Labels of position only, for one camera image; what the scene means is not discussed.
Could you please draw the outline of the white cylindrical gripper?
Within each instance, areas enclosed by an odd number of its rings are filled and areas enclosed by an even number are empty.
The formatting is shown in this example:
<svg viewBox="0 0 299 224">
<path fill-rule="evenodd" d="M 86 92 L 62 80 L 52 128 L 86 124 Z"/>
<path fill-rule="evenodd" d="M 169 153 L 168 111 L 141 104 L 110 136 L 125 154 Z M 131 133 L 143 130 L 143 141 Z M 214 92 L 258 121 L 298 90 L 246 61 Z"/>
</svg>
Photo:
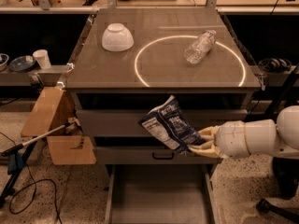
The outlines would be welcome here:
<svg viewBox="0 0 299 224">
<path fill-rule="evenodd" d="M 196 155 L 209 158 L 246 158 L 255 154 L 273 156 L 278 144 L 276 124 L 271 119 L 243 122 L 227 121 L 209 126 L 198 132 L 207 142 L 200 146 L 189 145 Z"/>
</svg>

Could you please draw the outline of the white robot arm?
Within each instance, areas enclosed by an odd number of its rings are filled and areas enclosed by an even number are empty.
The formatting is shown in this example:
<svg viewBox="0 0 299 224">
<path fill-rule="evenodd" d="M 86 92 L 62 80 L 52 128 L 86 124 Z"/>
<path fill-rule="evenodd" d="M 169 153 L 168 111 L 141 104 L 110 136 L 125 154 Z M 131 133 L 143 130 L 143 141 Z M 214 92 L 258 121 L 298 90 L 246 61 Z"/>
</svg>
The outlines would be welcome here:
<svg viewBox="0 0 299 224">
<path fill-rule="evenodd" d="M 299 106 L 284 108 L 277 121 L 264 119 L 251 122 L 227 121 L 210 126 L 199 134 L 205 143 L 189 146 L 201 156 L 222 159 L 242 159 L 264 154 L 278 158 L 299 158 Z"/>
</svg>

